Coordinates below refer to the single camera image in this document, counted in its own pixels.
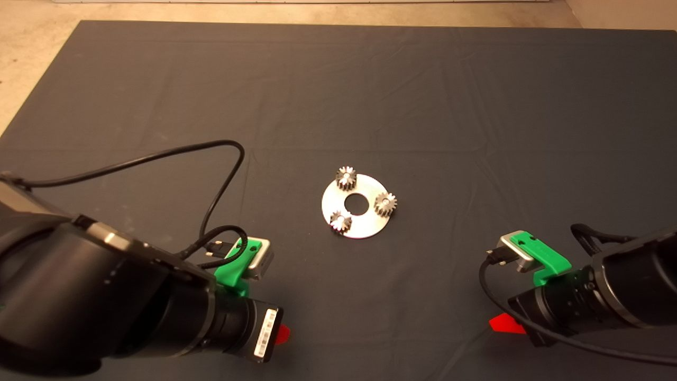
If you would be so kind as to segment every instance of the green mount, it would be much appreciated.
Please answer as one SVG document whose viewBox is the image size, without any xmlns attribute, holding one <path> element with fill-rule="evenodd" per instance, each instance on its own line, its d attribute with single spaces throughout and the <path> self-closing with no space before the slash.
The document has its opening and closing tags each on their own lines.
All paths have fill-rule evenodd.
<svg viewBox="0 0 677 381">
<path fill-rule="evenodd" d="M 214 272 L 216 282 L 239 296 L 249 295 L 249 283 L 242 278 L 242 274 L 244 274 L 249 263 L 259 252 L 262 245 L 263 244 L 260 241 L 247 239 L 247 247 L 238 259 L 216 269 Z M 241 247 L 242 240 L 239 239 L 225 257 L 229 258 L 234 256 Z"/>
<path fill-rule="evenodd" d="M 510 241 L 543 264 L 544 268 L 533 274 L 533 284 L 536 286 L 545 285 L 548 279 L 571 268 L 571 263 L 566 258 L 529 232 L 515 234 L 510 237 Z"/>
</svg>

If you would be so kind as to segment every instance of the center hole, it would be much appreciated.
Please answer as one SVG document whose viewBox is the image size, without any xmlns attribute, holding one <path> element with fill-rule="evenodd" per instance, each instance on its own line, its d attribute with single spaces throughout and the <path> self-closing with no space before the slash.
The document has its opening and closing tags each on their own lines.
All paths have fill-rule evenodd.
<svg viewBox="0 0 677 381">
<path fill-rule="evenodd" d="M 369 201 L 359 193 L 353 193 L 345 198 L 345 209 L 353 216 L 361 216 L 369 209 Z"/>
</svg>

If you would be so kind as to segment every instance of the washer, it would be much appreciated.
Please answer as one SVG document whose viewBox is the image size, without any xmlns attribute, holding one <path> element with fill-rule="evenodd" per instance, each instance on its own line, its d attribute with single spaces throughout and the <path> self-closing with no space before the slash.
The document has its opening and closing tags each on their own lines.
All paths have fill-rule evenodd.
<svg viewBox="0 0 677 381">
<path fill-rule="evenodd" d="M 345 209 L 345 199 L 354 193 L 364 196 L 369 202 L 367 211 L 359 216 L 354 216 Z M 357 174 L 355 185 L 350 190 L 342 189 L 337 184 L 337 180 L 334 180 L 329 183 L 322 195 L 324 220 L 327 221 L 327 224 L 332 225 L 332 215 L 340 212 L 342 215 L 350 217 L 351 221 L 349 228 L 343 233 L 338 232 L 339 234 L 354 239 L 371 237 L 380 232 L 390 220 L 390 215 L 381 216 L 375 208 L 376 198 L 384 193 L 387 194 L 388 190 L 378 180 L 367 175 Z"/>
</svg>

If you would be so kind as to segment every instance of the barcode label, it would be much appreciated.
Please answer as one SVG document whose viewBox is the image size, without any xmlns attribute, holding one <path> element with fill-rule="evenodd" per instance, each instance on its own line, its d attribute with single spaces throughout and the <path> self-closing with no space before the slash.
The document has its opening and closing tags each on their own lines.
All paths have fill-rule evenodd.
<svg viewBox="0 0 677 381">
<path fill-rule="evenodd" d="M 259 333 L 259 340 L 256 343 L 256 348 L 254 349 L 254 356 L 261 358 L 265 356 L 265 349 L 268 348 L 268 343 L 270 342 L 270 333 L 273 331 L 273 325 L 275 325 L 275 318 L 277 316 L 278 312 L 276 310 L 269 309 L 265 311 L 263 325 L 261 326 L 261 332 Z"/>
</svg>

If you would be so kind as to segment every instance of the gear tooth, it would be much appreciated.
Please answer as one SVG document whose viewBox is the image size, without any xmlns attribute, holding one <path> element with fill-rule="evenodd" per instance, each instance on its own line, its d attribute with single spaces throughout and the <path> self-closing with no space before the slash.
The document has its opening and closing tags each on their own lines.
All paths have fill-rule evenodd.
<svg viewBox="0 0 677 381">
<path fill-rule="evenodd" d="M 345 215 L 341 211 L 337 210 L 332 213 L 329 219 L 329 225 L 332 227 L 332 230 L 337 234 L 344 235 L 353 224 L 353 218 L 350 214 Z"/>
<path fill-rule="evenodd" d="M 344 191 L 350 191 L 352 188 L 355 188 L 355 184 L 357 183 L 357 173 L 355 172 L 355 168 L 349 167 L 349 166 L 344 166 L 339 168 L 336 171 L 336 185 L 344 190 Z"/>
<path fill-rule="evenodd" d="M 397 199 L 392 193 L 381 193 L 376 197 L 374 210 L 381 217 L 389 217 L 397 208 Z"/>
</svg>

